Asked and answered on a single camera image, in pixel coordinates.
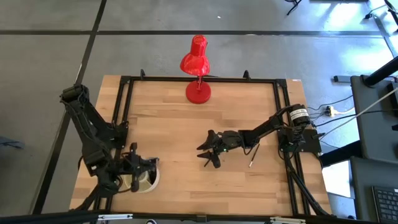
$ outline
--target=red desk lamp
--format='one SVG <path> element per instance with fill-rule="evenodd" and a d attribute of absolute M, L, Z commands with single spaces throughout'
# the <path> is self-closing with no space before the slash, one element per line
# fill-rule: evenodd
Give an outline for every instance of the red desk lamp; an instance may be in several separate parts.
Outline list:
<path fill-rule="evenodd" d="M 204 35 L 196 35 L 192 39 L 191 51 L 182 59 L 180 68 L 185 73 L 196 75 L 198 80 L 189 83 L 185 94 L 192 103 L 206 103 L 210 99 L 209 84 L 202 77 L 210 73 L 209 60 L 205 55 L 207 40 Z"/>

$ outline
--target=lamp base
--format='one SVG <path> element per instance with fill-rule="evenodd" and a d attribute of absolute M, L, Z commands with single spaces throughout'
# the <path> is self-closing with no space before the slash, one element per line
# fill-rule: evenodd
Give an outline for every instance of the lamp base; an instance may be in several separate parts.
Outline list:
<path fill-rule="evenodd" d="M 209 84 L 202 82 L 201 88 L 198 90 L 198 82 L 193 81 L 188 84 L 185 94 L 191 103 L 201 104 L 206 103 L 210 99 L 211 89 Z"/>

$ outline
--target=keyboard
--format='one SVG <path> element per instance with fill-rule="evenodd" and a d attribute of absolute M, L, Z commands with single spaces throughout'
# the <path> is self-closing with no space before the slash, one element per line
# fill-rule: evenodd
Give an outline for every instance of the keyboard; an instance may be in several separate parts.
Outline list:
<path fill-rule="evenodd" d="M 398 188 L 372 187 L 379 223 L 398 224 Z"/>

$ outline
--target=black metal frame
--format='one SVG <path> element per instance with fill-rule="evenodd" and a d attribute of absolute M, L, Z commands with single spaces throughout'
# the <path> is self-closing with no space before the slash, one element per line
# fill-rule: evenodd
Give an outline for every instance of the black metal frame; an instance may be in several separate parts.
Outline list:
<path fill-rule="evenodd" d="M 118 95 L 116 97 L 115 107 L 113 111 L 113 118 L 112 123 L 117 122 L 119 108 L 121 105 L 121 99 L 123 95 L 123 89 L 126 84 L 129 84 L 129 88 L 127 91 L 126 97 L 126 104 L 124 105 L 123 111 L 123 119 L 122 122 L 127 121 L 127 114 L 129 111 L 129 106 L 131 104 L 131 96 L 132 96 L 132 88 L 134 81 L 146 81 L 146 82 L 192 82 L 195 81 L 197 78 L 194 77 L 147 77 L 145 72 L 141 69 L 139 77 L 129 77 L 129 76 L 122 76 L 119 82 L 119 89 Z M 217 77 L 204 77 L 203 80 L 205 82 L 219 82 L 219 83 L 264 83 L 264 84 L 271 84 L 274 91 L 275 97 L 275 106 L 276 110 L 281 109 L 281 102 L 280 102 L 280 95 L 279 95 L 279 88 L 282 89 L 283 97 L 285 101 L 285 106 L 290 106 L 289 100 L 289 93 L 287 91 L 287 83 L 285 79 L 260 79 L 260 78 L 251 78 L 249 76 L 249 72 L 245 71 L 242 78 L 217 78 Z M 120 156 L 121 149 L 116 149 L 115 158 L 116 156 Z M 295 164 L 298 176 L 304 182 L 304 175 L 300 160 L 300 154 L 298 152 L 294 155 Z M 289 153 L 284 153 L 285 159 L 285 167 L 286 167 L 286 174 L 287 174 L 287 182 L 289 186 L 289 195 L 290 195 L 290 203 L 292 206 L 292 213 L 293 216 L 299 214 L 298 206 L 297 206 L 297 199 L 295 196 L 295 189 L 294 189 L 294 180 L 287 171 L 287 160 L 289 159 Z M 302 194 L 303 200 L 303 210 L 305 215 L 310 215 L 310 207 L 307 202 L 307 199 Z M 94 203 L 95 210 L 100 209 L 100 198 L 97 198 Z M 110 211 L 112 205 L 112 197 L 106 199 L 105 210 Z M 254 221 L 260 222 L 264 220 L 269 220 L 270 217 L 268 216 L 236 216 L 236 215 L 195 215 L 195 214 L 164 214 L 164 213 L 133 213 L 134 218 L 160 218 L 160 219 L 174 219 L 174 220 L 192 220 L 196 222 L 207 222 L 210 220 L 226 220 L 226 221 Z"/>
<path fill-rule="evenodd" d="M 294 0 L 294 8 L 300 1 Z M 90 36 L 85 53 L 81 61 L 81 68 L 79 69 L 78 76 L 76 78 L 75 84 L 81 84 L 83 76 L 85 74 L 88 61 L 90 59 L 91 50 L 93 49 L 94 42 L 97 35 L 194 35 L 194 34 L 204 34 L 204 35 L 293 35 L 293 36 L 382 36 L 386 41 L 387 46 L 392 52 L 393 56 L 398 55 L 394 46 L 389 40 L 389 34 L 386 32 L 383 24 L 378 17 L 375 17 L 376 24 L 379 31 L 271 31 L 271 30 L 99 30 L 100 22 L 106 7 L 107 0 L 101 0 L 99 5 L 98 13 L 96 15 L 93 28 L 91 30 L 0 30 L 0 35 L 88 35 Z M 152 77 L 148 80 L 161 80 L 160 77 Z M 182 78 L 184 81 L 190 81 L 191 78 Z M 238 82 L 236 79 L 227 79 L 231 82 Z M 58 158 L 62 150 L 63 141 L 65 139 L 67 128 L 70 122 L 70 117 L 66 113 L 63 114 L 60 126 L 57 131 L 57 135 L 54 139 L 49 162 L 45 166 L 45 174 L 40 181 L 38 186 L 38 194 L 34 201 L 32 207 L 33 214 L 40 214 L 42 212 L 45 197 L 50 188 L 50 183 L 52 181 L 55 168 L 57 166 Z"/>

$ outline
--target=lamp shade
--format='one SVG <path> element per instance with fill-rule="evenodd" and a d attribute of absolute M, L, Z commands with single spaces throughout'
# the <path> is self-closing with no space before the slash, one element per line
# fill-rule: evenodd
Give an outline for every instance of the lamp shade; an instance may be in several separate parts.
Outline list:
<path fill-rule="evenodd" d="M 207 40 L 204 35 L 192 39 L 191 51 L 182 59 L 180 68 L 185 73 L 202 77 L 210 73 L 210 63 L 206 52 Z"/>

